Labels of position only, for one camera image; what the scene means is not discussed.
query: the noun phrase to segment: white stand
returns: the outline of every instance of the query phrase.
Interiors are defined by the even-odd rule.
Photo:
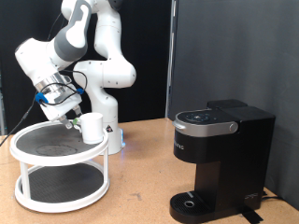
[[[79,154],[73,154],[62,157],[46,157],[46,156],[37,156],[25,153],[17,148],[17,141],[24,134],[31,132],[32,130],[45,128],[52,125],[61,125],[60,122],[44,122],[39,123],[33,126],[30,126],[26,129],[21,130],[16,133],[11,139],[10,144],[10,153],[14,158],[20,161],[21,167],[21,176],[18,178],[15,195],[18,202],[31,210],[44,213],[62,213],[80,209],[82,207],[88,206],[91,203],[96,202],[101,197],[105,195],[109,188],[109,178],[108,178],[108,134],[104,130],[104,140],[101,144],[96,147],[81,152]],[[104,153],[104,167],[94,161],[89,161],[90,159]],[[28,175],[38,169],[42,169],[44,166],[66,166],[77,163],[88,164],[97,170],[99,170],[104,176],[103,185],[94,193],[88,195],[87,197],[75,200],[73,202],[66,203],[42,203],[37,202],[31,199],[30,191],[30,182]],[[33,164],[34,166],[28,170],[27,164]]]

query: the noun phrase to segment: wooden table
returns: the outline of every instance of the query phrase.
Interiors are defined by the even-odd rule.
[[[10,155],[6,141],[0,148],[0,223],[177,223],[169,215],[169,200],[177,193],[193,189],[195,164],[174,156],[175,129],[171,120],[153,119],[120,126],[124,129],[126,147],[109,156],[107,194],[86,208],[64,214],[36,213],[17,203],[14,189],[20,164]],[[257,213],[264,224],[299,223],[298,211],[279,200],[263,202]],[[249,224],[241,215],[209,223]]]

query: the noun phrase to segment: coffee maker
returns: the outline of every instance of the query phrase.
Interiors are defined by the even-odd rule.
[[[237,100],[177,114],[174,154],[196,163],[196,175],[194,190],[171,199],[170,215],[203,223],[259,209],[274,124],[274,115]]]

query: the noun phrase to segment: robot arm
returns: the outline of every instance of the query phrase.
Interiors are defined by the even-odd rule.
[[[117,12],[121,2],[97,0],[93,11],[98,17],[94,48],[107,60],[79,62],[74,67],[88,78],[86,92],[92,103],[92,111],[103,114],[103,125],[109,136],[109,154],[119,152],[124,143],[118,125],[118,102],[104,88],[131,87],[136,79],[134,67],[121,52],[121,17]],[[84,77],[77,73],[73,76],[81,87],[85,86]]]
[[[64,14],[69,14],[68,25],[50,42],[31,38],[22,43],[15,52],[24,73],[31,78],[37,91],[42,92],[51,103],[51,105],[41,105],[47,119],[59,120],[68,129],[73,125],[65,114],[71,109],[80,114],[78,104],[81,102],[81,97],[78,94],[70,96],[73,92],[65,85],[72,89],[75,87],[71,84],[71,79],[61,75],[59,71],[86,53],[86,33],[93,3],[93,0],[65,1],[62,11]]]

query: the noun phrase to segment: black cable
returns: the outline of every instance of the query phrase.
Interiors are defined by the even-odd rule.
[[[265,200],[268,200],[268,199],[278,199],[278,200],[283,200],[283,198],[279,197],[279,196],[273,196],[273,197],[263,197],[262,198],[262,202],[265,201]]]
[[[62,15],[62,13],[59,13],[59,15],[58,15],[58,17],[56,18],[56,20],[55,20],[55,22],[53,23],[53,25],[52,25],[52,27],[50,28],[50,32],[49,32],[49,36],[48,36],[48,39],[47,40],[49,40],[50,39],[50,34],[52,33],[52,30],[53,30],[53,28],[54,28],[54,25],[56,24],[56,22],[57,22],[57,20],[59,20],[59,18],[61,17],[61,15]],[[76,94],[77,92],[76,91],[74,91],[72,88],[70,88],[69,86],[67,86],[67,85],[65,85],[66,87],[68,87],[69,89],[71,89],[74,93],[73,94],[71,94],[71,95],[69,95],[68,97],[66,97],[63,101],[61,101],[60,102],[60,104],[61,103],[63,103],[66,99],[68,99],[69,97],[71,97],[72,95],[74,95],[74,94]],[[13,128],[13,130],[7,135],[7,137],[0,143],[0,147],[4,144],[4,142],[11,136],[11,134],[21,125],[21,123],[27,118],[27,116],[29,115],[29,113],[30,113],[30,111],[31,111],[31,109],[34,107],[34,105],[35,105],[35,100],[36,100],[36,95],[37,95],[37,92],[36,92],[36,94],[35,94],[35,98],[34,98],[34,101],[32,102],[32,104],[31,104],[31,106],[29,107],[29,109],[27,110],[27,112],[22,116],[22,118],[21,118],[21,120],[20,120],[20,122],[17,124],[17,126],[16,127],[14,127]]]
[[[27,119],[28,114],[30,113],[31,109],[34,107],[35,105],[35,100],[36,100],[36,94],[35,94],[35,98],[34,101],[31,103],[31,106],[29,107],[29,109],[27,110],[27,112],[22,116],[20,122],[17,124],[16,127],[14,127],[14,129],[7,135],[7,137],[1,142],[0,147],[4,144],[4,142],[10,137],[10,135],[21,125],[21,123]]]
[[[84,74],[84,73],[82,73],[82,72],[79,72],[79,71],[70,71],[70,70],[63,70],[62,72],[69,72],[69,73],[80,73],[80,74],[82,74],[83,76],[85,76],[85,87],[84,87],[84,90],[86,90],[86,88],[87,88],[87,77],[86,77],[86,75]]]
[[[64,21],[65,21],[65,17],[64,17],[64,19],[63,19],[63,23],[62,23],[62,26],[60,27],[60,29],[63,29]]]
[[[52,33],[52,30],[53,30],[53,28],[54,28],[54,25],[55,25],[55,23],[57,22],[57,20],[61,17],[61,15],[62,15],[62,13],[59,13],[59,15],[58,15],[58,17],[56,18],[54,24],[53,24],[52,27],[50,28],[50,32],[49,32],[49,36],[48,36],[48,39],[47,39],[47,40],[50,39],[50,34]]]
[[[67,87],[67,88],[70,89],[71,91],[73,91],[73,92],[77,92],[77,91],[73,90],[72,88],[70,88],[69,86],[67,86],[66,84],[64,84],[64,83],[59,83],[59,82],[54,82],[54,83],[50,83],[50,84],[48,84],[48,85],[45,86],[43,89],[41,89],[40,92],[42,92],[42,91],[45,90],[47,87],[52,86],[52,85],[58,85],[58,86]]]
[[[63,70],[62,72],[75,72],[75,73],[80,73],[82,74],[84,77],[85,77],[85,87],[84,87],[84,91],[86,90],[87,88],[87,83],[88,83],[88,79],[86,77],[86,75],[82,72],[79,72],[79,71],[70,71],[70,70]],[[68,89],[70,89],[71,91],[73,91],[72,94],[68,95],[67,97],[65,97],[61,102],[59,103],[56,103],[56,104],[50,104],[50,103],[46,103],[46,102],[41,102],[41,104],[43,106],[45,105],[59,105],[59,104],[62,104],[64,101],[66,101],[69,97],[71,97],[72,95],[75,95],[76,93],[78,93],[77,91],[73,90],[72,88],[70,88],[69,86],[65,85],[64,83],[50,83],[48,84],[47,86],[45,86],[40,92],[42,92],[43,90],[45,90],[48,86],[51,86],[51,85],[59,85],[59,86],[64,86],[64,87],[67,87]]]

